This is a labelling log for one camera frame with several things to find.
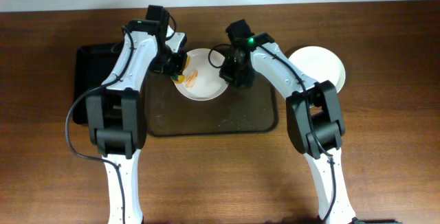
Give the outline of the white plate top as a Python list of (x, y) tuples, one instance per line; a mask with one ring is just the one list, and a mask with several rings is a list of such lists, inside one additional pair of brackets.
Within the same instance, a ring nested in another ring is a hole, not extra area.
[(208, 101), (219, 97), (228, 83), (219, 77), (219, 69), (208, 61), (210, 49), (199, 48), (187, 52), (189, 63), (181, 80), (174, 82), (178, 92), (196, 101)]

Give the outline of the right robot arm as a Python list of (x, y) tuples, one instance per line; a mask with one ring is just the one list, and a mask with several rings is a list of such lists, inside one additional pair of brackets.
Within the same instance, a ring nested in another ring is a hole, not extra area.
[(236, 86), (260, 74), (282, 95), (287, 132), (294, 148), (306, 159), (318, 195), (323, 223), (355, 223), (342, 171), (345, 125), (335, 86), (303, 73), (266, 33), (228, 32), (230, 52), (220, 76)]

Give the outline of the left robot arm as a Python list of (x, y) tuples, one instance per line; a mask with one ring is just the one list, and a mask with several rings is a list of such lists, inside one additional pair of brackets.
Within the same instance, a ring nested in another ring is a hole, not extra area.
[(118, 59), (85, 99), (91, 141), (104, 163), (109, 222), (142, 223), (138, 162), (146, 141), (144, 83), (148, 73), (178, 76), (188, 64), (186, 34), (158, 21), (134, 19), (123, 28)]

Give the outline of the yellow green sponge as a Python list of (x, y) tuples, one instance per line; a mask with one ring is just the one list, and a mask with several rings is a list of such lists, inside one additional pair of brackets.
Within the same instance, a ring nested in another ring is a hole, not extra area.
[(183, 75), (183, 72), (188, 67), (188, 65), (190, 64), (190, 59), (191, 59), (191, 57), (189, 57), (189, 56), (186, 58), (186, 62), (185, 62), (184, 68), (182, 69), (182, 72), (180, 74), (177, 74), (177, 75), (171, 77), (171, 80), (174, 83), (181, 84), (183, 81), (185, 81), (185, 75)]

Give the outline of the light blue plate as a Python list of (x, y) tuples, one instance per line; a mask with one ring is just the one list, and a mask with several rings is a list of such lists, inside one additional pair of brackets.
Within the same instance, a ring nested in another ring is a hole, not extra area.
[(318, 82), (329, 80), (339, 93), (346, 80), (346, 71), (340, 58), (331, 50), (306, 46), (296, 50), (289, 61)]

